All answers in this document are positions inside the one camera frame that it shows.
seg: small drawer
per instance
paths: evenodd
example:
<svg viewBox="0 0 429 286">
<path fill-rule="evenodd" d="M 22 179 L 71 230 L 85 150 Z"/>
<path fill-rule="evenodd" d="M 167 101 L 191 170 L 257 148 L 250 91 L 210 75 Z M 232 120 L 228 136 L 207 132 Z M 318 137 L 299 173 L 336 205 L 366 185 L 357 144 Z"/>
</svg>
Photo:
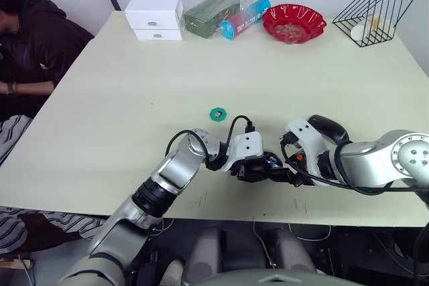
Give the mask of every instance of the small drawer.
<svg viewBox="0 0 429 286">
<path fill-rule="evenodd" d="M 179 29 L 135 29 L 134 33 L 138 40 L 182 40 Z"/>
<path fill-rule="evenodd" d="M 176 13 L 125 13 L 132 29 L 178 29 Z"/>
<path fill-rule="evenodd" d="M 132 29 L 179 29 L 182 0 L 130 0 L 125 16 Z"/>
</svg>

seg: red bowl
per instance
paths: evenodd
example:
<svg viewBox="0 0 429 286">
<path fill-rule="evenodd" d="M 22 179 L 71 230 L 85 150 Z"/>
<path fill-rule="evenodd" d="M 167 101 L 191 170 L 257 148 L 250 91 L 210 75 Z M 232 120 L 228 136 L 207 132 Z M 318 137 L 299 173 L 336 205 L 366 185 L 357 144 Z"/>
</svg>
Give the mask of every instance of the red bowl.
<svg viewBox="0 0 429 286">
<path fill-rule="evenodd" d="M 286 3 L 262 15 L 264 28 L 275 38 L 288 44 L 302 44 L 323 33 L 325 20 L 317 11 Z"/>
</svg>

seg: black cable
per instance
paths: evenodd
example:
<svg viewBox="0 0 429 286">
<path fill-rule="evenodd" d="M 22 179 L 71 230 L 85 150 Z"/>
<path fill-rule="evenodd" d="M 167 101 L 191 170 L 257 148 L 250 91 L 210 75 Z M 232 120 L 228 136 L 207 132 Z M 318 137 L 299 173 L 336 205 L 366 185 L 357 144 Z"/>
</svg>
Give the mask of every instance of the black cable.
<svg viewBox="0 0 429 286">
<path fill-rule="evenodd" d="M 335 162 L 336 169 L 341 174 L 341 177 L 343 178 L 343 180 L 346 181 L 347 185 L 350 186 L 356 192 L 359 192 L 360 194 L 365 194 L 366 196 L 378 196 L 379 194 L 382 194 L 385 191 L 384 190 L 385 188 L 390 188 L 390 186 L 392 185 L 393 182 L 389 182 L 388 184 L 386 184 L 382 188 L 382 190 L 375 191 L 375 190 L 371 190 L 371 189 L 361 189 L 361 188 L 355 186 L 353 184 L 353 182 L 349 180 L 349 178 L 347 177 L 347 174 L 344 170 L 343 164 L 341 163 L 341 160 L 340 160 L 341 149 L 349 143 L 352 143 L 352 141 L 341 142 L 340 144 L 337 145 L 335 152 L 334 152 L 334 162 Z"/>
<path fill-rule="evenodd" d="M 414 273 L 414 286 L 419 286 L 419 274 L 418 274 L 418 255 L 420 254 L 420 248 L 422 247 L 422 241 L 425 235 L 429 232 L 429 222 L 420 231 L 413 246 L 413 273 Z"/>
<path fill-rule="evenodd" d="M 238 119 L 245 119 L 247 121 L 247 127 L 252 127 L 252 121 L 250 121 L 250 119 L 248 117 L 246 117 L 245 115 L 238 115 L 233 119 L 233 122 L 231 123 L 231 126 L 229 127 L 229 132 L 228 132 L 228 139 L 227 139 L 227 147 L 229 146 L 229 142 L 231 141 L 231 136 L 233 135 L 233 130 L 234 130 L 234 126 L 235 126 L 235 122 L 237 122 Z"/>
<path fill-rule="evenodd" d="M 169 154 L 169 152 L 170 152 L 170 148 L 171 148 L 171 146 L 172 146 L 172 144 L 173 144 L 173 142 L 179 137 L 179 136 L 181 136 L 182 134 L 185 134 L 185 133 L 188 133 L 188 134 L 191 134 L 193 137 L 195 137 L 195 139 L 200 143 L 200 145 L 201 145 L 201 147 L 202 147 L 202 149 L 204 150 L 204 154 L 205 154 L 205 157 L 206 157 L 206 167 L 208 166 L 208 164 L 209 164 L 209 162 L 210 162 L 210 159 L 209 159 L 209 154 L 208 154 L 208 151 L 207 151 L 207 147 L 206 147 L 206 145 L 204 144 L 204 142 L 202 141 L 202 139 L 198 136 L 198 134 L 196 134 L 194 131 L 191 131 L 191 130 L 183 130 L 183 131 L 180 131 L 179 133 L 177 133 L 176 135 L 174 135 L 173 137 L 172 137 L 172 139 L 170 140 L 170 142 L 168 142 L 168 145 L 167 145 L 167 149 L 166 149 L 166 155 L 167 154 Z"/>
<path fill-rule="evenodd" d="M 404 11 L 402 12 L 402 14 L 399 16 L 399 18 L 396 21 L 396 24 L 394 25 L 393 28 L 396 27 L 397 23 L 400 22 L 400 20 L 402 19 L 402 17 L 405 15 L 405 13 L 407 12 L 408 8 L 410 8 L 411 4 L 413 3 L 414 0 L 411 0 L 410 3 L 408 3 L 407 7 L 404 9 Z"/>
<path fill-rule="evenodd" d="M 378 243 L 380 244 L 380 246 L 383 247 L 384 251 L 386 252 L 386 254 L 393 260 L 393 262 L 400 268 L 402 268 L 404 271 L 406 271 L 407 273 L 411 274 L 414 276 L 413 271 L 409 270 L 407 267 L 403 266 L 397 259 L 396 257 L 390 253 L 390 251 L 387 249 L 387 247 L 384 245 L 384 243 L 381 241 L 380 238 L 378 238 L 378 236 L 373 232 L 372 234 L 374 236 L 375 239 L 377 239 Z M 427 277 L 429 275 L 419 275 L 419 277 Z"/>
<path fill-rule="evenodd" d="M 334 187 L 342 188 L 342 189 L 354 190 L 351 186 L 347 186 L 345 184 L 338 184 L 336 182 L 326 180 L 322 177 L 318 177 L 316 175 L 312 175 L 311 173 L 308 173 L 307 171 L 304 171 L 303 169 L 299 168 L 296 163 L 290 161 L 290 158 L 286 154 L 285 145 L 283 143 L 280 144 L 280 147 L 282 150 L 282 155 L 285 158 L 285 163 L 290 165 L 290 167 L 292 169 L 294 169 L 295 171 L 297 171 L 298 173 L 305 175 L 306 177 L 309 177 L 310 179 L 314 179 L 314 180 L 322 182 L 324 184 L 328 184 L 330 186 L 334 186 Z M 381 192 L 416 192 L 416 191 L 426 192 L 426 191 L 428 191 L 428 188 L 391 188 L 390 186 L 392 185 L 392 183 L 393 182 L 389 182 L 383 188 L 371 188 L 371 191 L 374 191 L 374 192 L 375 191 L 381 191 Z"/>
</svg>

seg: gray robot arm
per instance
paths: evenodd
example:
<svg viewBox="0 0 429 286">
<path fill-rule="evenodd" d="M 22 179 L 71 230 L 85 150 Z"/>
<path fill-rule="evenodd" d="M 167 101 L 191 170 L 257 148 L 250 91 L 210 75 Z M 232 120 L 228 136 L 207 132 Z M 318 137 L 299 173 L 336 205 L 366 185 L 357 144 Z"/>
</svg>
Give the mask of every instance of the gray robot arm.
<svg viewBox="0 0 429 286">
<path fill-rule="evenodd" d="M 322 134 L 307 120 L 298 119 L 288 126 L 294 143 L 304 150 L 309 174 L 344 186 L 379 188 L 395 180 L 411 188 L 428 202 L 429 135 L 394 130 L 373 142 L 344 141 L 332 149 L 326 147 Z M 326 183 L 313 180 L 326 186 Z"/>
<path fill-rule="evenodd" d="M 202 148 L 204 144 L 208 157 Z M 206 131 L 195 129 L 169 152 L 149 178 L 129 196 L 93 238 L 88 254 L 60 280 L 61 286 L 122 286 L 124 272 L 173 201 L 188 186 L 201 163 L 227 171 L 235 160 L 263 154 L 261 135 L 237 135 L 227 147 Z"/>
</svg>

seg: cable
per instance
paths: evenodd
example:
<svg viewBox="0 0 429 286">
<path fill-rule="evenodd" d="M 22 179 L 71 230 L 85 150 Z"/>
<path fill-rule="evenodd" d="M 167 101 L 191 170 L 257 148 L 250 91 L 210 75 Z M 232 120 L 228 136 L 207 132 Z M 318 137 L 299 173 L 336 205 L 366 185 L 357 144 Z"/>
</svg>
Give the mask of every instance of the cable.
<svg viewBox="0 0 429 286">
<path fill-rule="evenodd" d="M 413 245 L 413 274 L 414 274 L 414 286 L 419 286 L 420 282 L 418 280 L 418 277 L 421 277 L 418 274 L 418 255 L 420 254 L 420 249 L 422 246 L 422 242 L 424 239 L 424 235 L 427 234 L 429 231 L 429 222 L 425 225 L 425 227 L 422 229 L 422 231 L 420 231 L 420 233 L 417 236 L 416 241 L 414 242 Z"/>
<path fill-rule="evenodd" d="M 34 269 L 32 269 L 31 272 L 33 276 L 34 286 L 36 286 L 36 273 L 34 272 Z"/>
<path fill-rule="evenodd" d="M 173 223 L 174 223 L 174 218 L 172 219 L 171 223 L 166 228 L 164 228 L 164 218 L 162 218 L 162 228 L 161 228 L 161 230 L 155 228 L 154 230 L 159 231 L 159 233 L 157 233 L 157 234 L 151 234 L 150 236 L 151 237 L 157 237 L 157 236 L 163 234 L 165 231 L 167 231 L 168 229 L 170 229 L 173 226 Z"/>
<path fill-rule="evenodd" d="M 256 222 L 254 222 L 254 221 L 253 221 L 253 233 L 255 234 L 256 238 L 258 238 L 258 239 L 259 239 L 259 241 L 261 242 L 262 247 L 263 247 L 263 251 L 265 252 L 265 255 L 266 255 L 267 259 L 268 259 L 269 265 L 270 265 L 272 268 L 276 268 L 276 267 L 277 267 L 277 265 L 274 263 L 273 259 L 272 259 L 272 258 L 271 258 L 271 256 L 269 255 L 268 250 L 267 250 L 267 247 L 265 246 L 264 241 L 262 240 L 261 236 L 260 236 L 260 235 L 258 235 L 258 234 L 256 233 L 255 225 L 256 225 Z"/>
<path fill-rule="evenodd" d="M 191 130 L 183 130 L 183 131 L 180 131 L 179 133 L 177 133 L 176 135 L 174 135 L 174 136 L 172 137 L 172 139 L 170 140 L 170 142 L 168 142 L 167 149 L 166 149 L 166 155 L 167 155 L 167 154 L 169 154 L 169 152 L 170 152 L 170 147 L 172 146 L 173 142 L 174 142 L 174 141 L 175 141 L 179 136 L 181 136 L 182 134 L 185 134 L 185 133 L 191 134 L 191 135 L 192 135 L 193 137 L 195 137 L 195 139 L 200 143 L 200 145 L 201 145 L 202 149 L 204 150 L 204 155 L 205 155 L 205 157 L 206 157 L 206 161 L 205 161 L 206 166 L 208 166 L 208 164 L 209 164 L 209 162 L 210 162 L 210 160 L 209 160 L 210 155 L 208 154 L 207 147 L 206 147 L 206 145 L 204 144 L 204 142 L 202 141 L 202 139 L 198 136 L 198 134 L 196 134 L 194 131 L 191 131 Z"/>
<path fill-rule="evenodd" d="M 231 136 L 233 135 L 233 130 L 234 130 L 234 126 L 235 126 L 235 122 L 237 122 L 238 119 L 245 119 L 247 121 L 247 126 L 248 127 L 252 127 L 252 121 L 250 121 L 250 119 L 248 117 L 246 117 L 245 115 L 238 115 L 233 119 L 233 122 L 231 123 L 231 126 L 229 127 L 229 132 L 228 132 L 228 139 L 227 139 L 227 147 L 229 146 L 229 142 L 231 141 Z"/>
<path fill-rule="evenodd" d="M 409 270 L 408 268 L 406 268 L 405 266 L 403 266 L 399 261 L 396 260 L 396 258 L 389 252 L 389 250 L 387 249 L 387 247 L 382 243 L 382 241 L 380 240 L 380 238 L 378 238 L 378 236 L 376 234 L 373 233 L 373 236 L 375 237 L 375 239 L 377 239 L 377 241 L 380 243 L 380 245 L 384 248 L 384 250 L 386 251 L 386 253 L 395 262 L 395 264 L 397 266 L 401 267 L 404 271 L 410 273 L 411 275 L 414 274 L 411 270 Z M 427 275 L 417 275 L 417 276 L 418 277 L 428 277 L 429 274 L 427 274 Z"/>
<path fill-rule="evenodd" d="M 308 173 L 307 171 L 304 171 L 303 169 L 299 168 L 296 163 L 290 161 L 290 158 L 286 154 L 284 143 L 280 143 L 280 147 L 282 150 L 282 155 L 285 159 L 285 163 L 290 165 L 290 167 L 292 169 L 294 169 L 295 171 L 297 171 L 298 173 L 305 175 L 306 177 L 309 177 L 310 179 L 322 182 L 324 184 L 328 184 L 330 186 L 334 186 L 334 187 L 341 188 L 341 189 L 353 190 L 353 188 L 351 186 L 348 186 L 345 184 L 339 184 L 339 183 L 336 183 L 333 181 L 329 181 L 329 180 L 326 180 L 322 177 L 318 177 L 316 175 L 312 175 L 311 173 Z M 418 188 L 418 187 L 414 187 L 414 188 L 391 188 L 390 186 L 392 185 L 392 183 L 393 182 L 389 182 L 383 188 L 371 188 L 371 191 L 383 191 L 383 192 L 418 192 L 418 191 L 427 192 L 428 191 L 428 188 Z"/>
<path fill-rule="evenodd" d="M 27 275 L 27 278 L 28 278 L 29 284 L 30 284 L 31 286 L 36 286 L 36 282 L 35 282 L 35 281 L 33 281 L 33 280 L 32 280 L 32 278 L 30 277 L 29 272 L 28 272 L 28 269 L 27 269 L 27 265 L 22 261 L 22 259 L 21 259 L 21 255 L 18 255 L 18 260 L 21 262 L 22 266 L 24 267 L 25 274 Z"/>
<path fill-rule="evenodd" d="M 344 171 L 344 167 L 341 163 L 340 160 L 340 151 L 341 149 L 346 145 L 352 143 L 352 141 L 344 141 L 341 142 L 340 144 L 337 145 L 335 152 L 334 152 L 334 162 L 335 162 L 335 166 L 338 169 L 341 177 L 344 179 L 344 181 L 346 181 L 346 183 L 356 192 L 359 192 L 360 194 L 365 194 L 366 196 L 378 196 L 379 194 L 382 194 L 385 190 L 380 190 L 380 191 L 373 191 L 373 190 L 368 190 L 368 189 L 361 189 L 358 188 L 357 186 L 355 186 L 347 177 L 346 172 Z M 388 184 L 386 184 L 384 188 L 390 188 L 390 186 L 392 185 L 393 182 L 389 182 Z"/>
<path fill-rule="evenodd" d="M 402 12 L 402 14 L 399 16 L 399 18 L 396 20 L 396 24 L 394 25 L 393 28 L 396 28 L 397 23 L 400 22 L 400 20 L 402 19 L 402 17 L 404 16 L 404 14 L 407 12 L 408 8 L 410 8 L 410 5 L 413 3 L 414 0 L 411 0 L 410 3 L 408 3 L 407 7 L 404 9 L 404 11 Z"/>
<path fill-rule="evenodd" d="M 288 224 L 288 226 L 289 226 L 289 230 L 290 230 L 290 232 L 291 232 L 292 234 L 295 234 L 295 233 L 292 231 L 292 227 L 290 226 L 290 224 Z M 326 239 L 328 239 L 328 238 L 330 237 L 330 233 L 331 233 L 331 232 L 332 232 L 332 226 L 329 226 L 328 234 L 327 234 L 325 237 L 321 238 L 321 239 L 307 239 L 307 238 L 298 237 L 298 236 L 296 236 L 296 234 L 295 234 L 295 237 L 296 237 L 296 238 L 298 238 L 299 240 L 303 240 L 303 241 L 314 241 L 314 242 L 316 242 L 316 241 L 324 241 L 324 240 L 326 240 Z"/>
</svg>

